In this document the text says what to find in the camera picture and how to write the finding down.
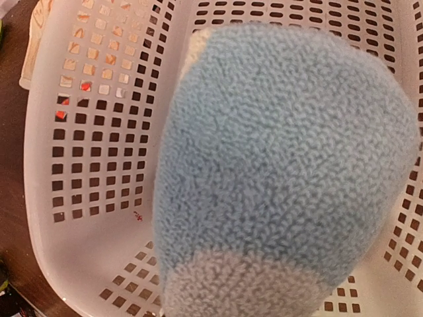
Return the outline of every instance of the terry cloth texture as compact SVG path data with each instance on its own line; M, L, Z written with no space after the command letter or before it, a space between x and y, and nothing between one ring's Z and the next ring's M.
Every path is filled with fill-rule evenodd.
M155 183L165 313L310 316L402 189L416 112L381 61L326 32L244 24L206 38Z

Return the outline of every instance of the basket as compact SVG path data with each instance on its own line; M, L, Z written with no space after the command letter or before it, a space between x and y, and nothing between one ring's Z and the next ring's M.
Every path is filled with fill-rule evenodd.
M57 294L82 316L158 315L153 183L193 32L248 21L327 29L379 56L423 107L422 11L421 0L55 0L24 177L32 245ZM314 316L423 316L421 171L419 157L380 238Z

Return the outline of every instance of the wooden table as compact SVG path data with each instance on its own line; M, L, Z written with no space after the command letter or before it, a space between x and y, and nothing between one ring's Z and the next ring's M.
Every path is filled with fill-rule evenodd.
M44 279L32 251L26 219L23 147L28 92L19 87L29 20L38 0L21 0L3 19L0 49L0 256L11 284L48 317L79 316Z

